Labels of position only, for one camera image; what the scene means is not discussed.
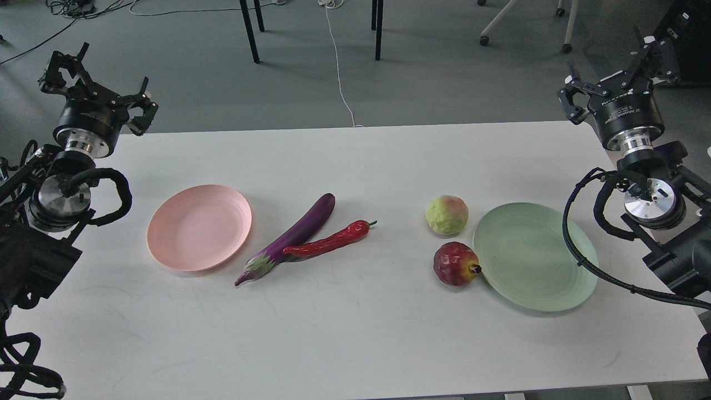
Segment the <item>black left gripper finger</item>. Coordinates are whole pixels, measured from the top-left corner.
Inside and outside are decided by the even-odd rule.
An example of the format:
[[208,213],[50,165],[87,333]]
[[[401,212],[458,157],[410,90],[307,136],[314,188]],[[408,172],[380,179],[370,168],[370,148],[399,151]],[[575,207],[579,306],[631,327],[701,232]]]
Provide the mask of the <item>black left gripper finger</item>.
[[41,92],[71,94],[74,87],[91,88],[91,75],[82,64],[89,46],[89,43],[84,42],[78,53],[74,55],[53,51],[43,76],[38,80]]
[[144,77],[136,94],[114,98],[114,111],[121,125],[137,136],[147,132],[158,111],[158,104],[147,93],[148,84],[149,78]]

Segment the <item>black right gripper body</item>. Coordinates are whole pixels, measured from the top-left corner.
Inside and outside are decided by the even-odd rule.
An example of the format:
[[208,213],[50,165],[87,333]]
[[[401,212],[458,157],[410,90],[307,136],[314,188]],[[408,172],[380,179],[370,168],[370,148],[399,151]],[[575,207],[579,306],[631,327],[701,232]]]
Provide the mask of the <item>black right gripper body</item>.
[[604,149],[620,151],[629,131],[645,133],[651,141],[663,134],[665,125],[653,95],[652,79],[635,78],[624,88],[620,86],[620,79],[601,84],[609,96],[592,94],[589,112],[594,117],[595,132]]

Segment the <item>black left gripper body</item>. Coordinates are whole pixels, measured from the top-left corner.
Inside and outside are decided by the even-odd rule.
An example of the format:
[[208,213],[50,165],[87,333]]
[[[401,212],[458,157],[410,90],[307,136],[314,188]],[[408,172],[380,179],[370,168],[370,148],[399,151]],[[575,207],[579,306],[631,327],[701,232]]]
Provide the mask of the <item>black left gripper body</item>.
[[90,89],[81,83],[64,91],[66,103],[53,132],[66,152],[89,158],[114,153],[122,127],[129,123],[129,110],[139,107],[139,96],[120,96],[110,89]]

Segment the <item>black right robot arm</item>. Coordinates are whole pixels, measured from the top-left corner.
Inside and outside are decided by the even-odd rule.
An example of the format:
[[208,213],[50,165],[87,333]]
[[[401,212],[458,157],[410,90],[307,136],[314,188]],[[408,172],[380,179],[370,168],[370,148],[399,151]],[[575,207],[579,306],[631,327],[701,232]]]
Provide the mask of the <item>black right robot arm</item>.
[[[709,183],[684,166],[688,152],[680,142],[653,146],[665,130],[654,86],[678,78],[677,58],[669,39],[642,36],[638,28],[634,33],[639,48],[628,68],[587,83],[570,62],[558,92],[571,123],[592,116],[602,147],[622,154],[614,171],[594,168],[575,185],[562,213],[562,237],[577,265],[598,278],[654,301],[708,311],[709,302],[699,296],[710,286]],[[574,244],[568,214],[579,192],[594,180],[602,182],[593,207],[597,225],[611,236],[642,241],[649,250],[643,263],[668,293],[614,278]]]

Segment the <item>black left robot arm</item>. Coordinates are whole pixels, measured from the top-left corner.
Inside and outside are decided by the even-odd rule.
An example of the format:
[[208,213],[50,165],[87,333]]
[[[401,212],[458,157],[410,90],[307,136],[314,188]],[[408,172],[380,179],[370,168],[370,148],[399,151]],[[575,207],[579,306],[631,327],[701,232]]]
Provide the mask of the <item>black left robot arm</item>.
[[148,78],[136,94],[118,94],[97,83],[82,63],[89,44],[77,54],[52,53],[39,88],[63,96],[53,144],[26,145],[20,163],[2,159],[2,398],[61,399],[58,372],[36,365],[38,335],[10,335],[13,309],[32,309],[60,286],[82,255],[74,241],[87,226],[114,223],[129,213],[132,193],[125,175],[99,168],[114,154],[127,128],[146,133],[158,104],[147,93]]

